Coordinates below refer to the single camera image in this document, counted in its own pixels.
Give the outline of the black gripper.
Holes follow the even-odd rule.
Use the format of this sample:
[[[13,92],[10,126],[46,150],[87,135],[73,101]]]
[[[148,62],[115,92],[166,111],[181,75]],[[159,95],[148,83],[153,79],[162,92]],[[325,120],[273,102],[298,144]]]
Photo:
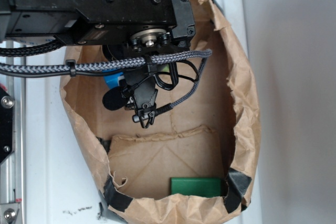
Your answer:
[[[143,54],[165,55],[188,51],[193,39],[193,29],[182,31],[173,28],[169,31],[163,28],[152,28],[139,31],[130,37],[127,34],[107,32],[102,37],[102,52],[109,61],[137,58]],[[156,97],[158,89],[155,88],[154,79],[145,80],[135,89],[133,101],[135,115],[134,123],[141,124],[147,129],[154,123],[156,111]]]

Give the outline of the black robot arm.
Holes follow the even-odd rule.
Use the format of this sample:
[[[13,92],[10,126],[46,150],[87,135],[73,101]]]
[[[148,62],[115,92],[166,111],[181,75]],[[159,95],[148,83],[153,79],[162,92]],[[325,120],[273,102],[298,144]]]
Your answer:
[[[35,77],[56,74],[103,76],[109,91],[102,102],[114,111],[134,110],[147,128],[172,106],[156,106],[159,89],[173,90],[181,75],[175,53],[188,51],[195,36],[189,0],[1,0],[1,40],[51,38],[39,46],[1,49],[3,57],[27,57],[64,46],[102,48],[109,66],[1,66],[1,73]]]

